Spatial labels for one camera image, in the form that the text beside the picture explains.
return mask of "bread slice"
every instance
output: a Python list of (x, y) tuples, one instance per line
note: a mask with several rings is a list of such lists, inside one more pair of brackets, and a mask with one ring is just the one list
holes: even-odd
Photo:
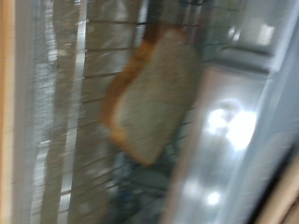
[(102, 121), (112, 140), (145, 165), (159, 158), (192, 105), (200, 59), (179, 29), (149, 29), (104, 98)]

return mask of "wire rack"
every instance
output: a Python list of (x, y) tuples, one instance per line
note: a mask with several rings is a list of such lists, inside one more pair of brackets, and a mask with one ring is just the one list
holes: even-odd
[[(56, 56), (43, 62), (51, 66), (52, 75), (38, 70), (35, 77), (47, 77), (49, 85), (36, 83), (35, 109), (44, 108), (34, 114), (43, 115), (36, 132), (45, 130), (42, 125), (47, 124), (47, 139), (35, 141), (39, 146), (46, 141), (47, 147), (42, 147), (42, 157), (38, 157), (42, 148), (36, 150), (31, 223), (157, 223), (193, 110), (188, 111), (161, 158), (153, 166), (143, 167), (114, 146), (109, 131), (98, 124), (101, 100), (139, 46), (147, 25), (159, 20), (162, 8), (178, 6), (177, 23), (187, 31), (186, 41), (196, 44), (199, 33), (203, 35), (205, 4), (194, 0), (38, 2), (36, 20), (46, 26), (36, 30), (36, 36), (46, 34), (45, 51)], [(41, 20), (44, 14), (48, 17)]]

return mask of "wooden surface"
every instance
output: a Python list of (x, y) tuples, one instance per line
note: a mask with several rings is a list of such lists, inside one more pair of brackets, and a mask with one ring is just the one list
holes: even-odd
[(298, 190), (299, 156), (290, 164), (255, 224), (280, 224), (295, 202)]
[(0, 223), (11, 223), (14, 1), (0, 1)]

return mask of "toast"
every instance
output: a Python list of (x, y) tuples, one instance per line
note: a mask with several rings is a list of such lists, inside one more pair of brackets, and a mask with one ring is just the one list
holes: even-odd
[(185, 39), (177, 28), (148, 29), (103, 100), (112, 140), (144, 165), (159, 158), (196, 94), (200, 58)]

